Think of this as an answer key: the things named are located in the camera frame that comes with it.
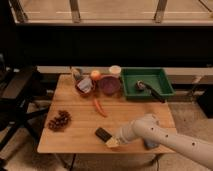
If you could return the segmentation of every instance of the table leg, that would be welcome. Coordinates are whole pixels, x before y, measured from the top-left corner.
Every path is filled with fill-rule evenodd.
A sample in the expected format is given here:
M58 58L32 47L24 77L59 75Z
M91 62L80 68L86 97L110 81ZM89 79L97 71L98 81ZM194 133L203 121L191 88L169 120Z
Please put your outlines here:
M73 169L74 163L75 163L75 158L76 154L73 154L72 157L72 163L69 165L64 159L59 155L59 154L53 154L56 158L56 160L67 170L71 171Z

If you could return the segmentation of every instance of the peach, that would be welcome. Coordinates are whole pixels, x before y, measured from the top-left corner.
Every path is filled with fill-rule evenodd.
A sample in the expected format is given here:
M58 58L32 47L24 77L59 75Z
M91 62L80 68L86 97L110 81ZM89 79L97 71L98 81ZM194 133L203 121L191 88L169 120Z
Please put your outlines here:
M101 72L99 70L93 70L91 73L90 73L90 78L93 80L93 81L98 81L101 79Z

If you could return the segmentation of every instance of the wooden table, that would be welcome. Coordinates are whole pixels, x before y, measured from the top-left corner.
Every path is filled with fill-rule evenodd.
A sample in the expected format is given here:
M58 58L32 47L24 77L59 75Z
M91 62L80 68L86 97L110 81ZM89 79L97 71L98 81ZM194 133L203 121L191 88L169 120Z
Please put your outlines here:
M118 128L146 113L155 113L161 127L176 132L175 124L167 103L126 101L122 92L107 97L97 90L90 97L83 98L76 91L71 75L61 75L54 98L47 115L45 127L38 146L39 153L171 153L172 150L160 145L147 150L143 141L137 139L128 145L109 149L96 135L98 127L111 134ZM95 110L92 99L96 96L108 114L102 117ZM72 122L64 132L53 132L47 123L59 110L67 110Z

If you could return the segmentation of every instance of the purple bowl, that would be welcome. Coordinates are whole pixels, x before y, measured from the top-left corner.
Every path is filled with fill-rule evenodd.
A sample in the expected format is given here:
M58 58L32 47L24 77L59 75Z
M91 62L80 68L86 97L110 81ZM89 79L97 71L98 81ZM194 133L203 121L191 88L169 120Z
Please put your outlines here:
M121 88L120 80L113 76L104 76L98 81L98 86L106 95L112 95Z

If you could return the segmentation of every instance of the black wall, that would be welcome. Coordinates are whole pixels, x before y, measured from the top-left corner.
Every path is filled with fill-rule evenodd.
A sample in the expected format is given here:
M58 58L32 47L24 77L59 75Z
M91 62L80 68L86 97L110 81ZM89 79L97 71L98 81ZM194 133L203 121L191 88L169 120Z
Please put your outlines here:
M23 66L27 64L20 51L16 25L8 0L0 0L0 53L4 55L7 65Z
M0 53L7 65L206 67L212 27L71 27L15 25L0 0Z

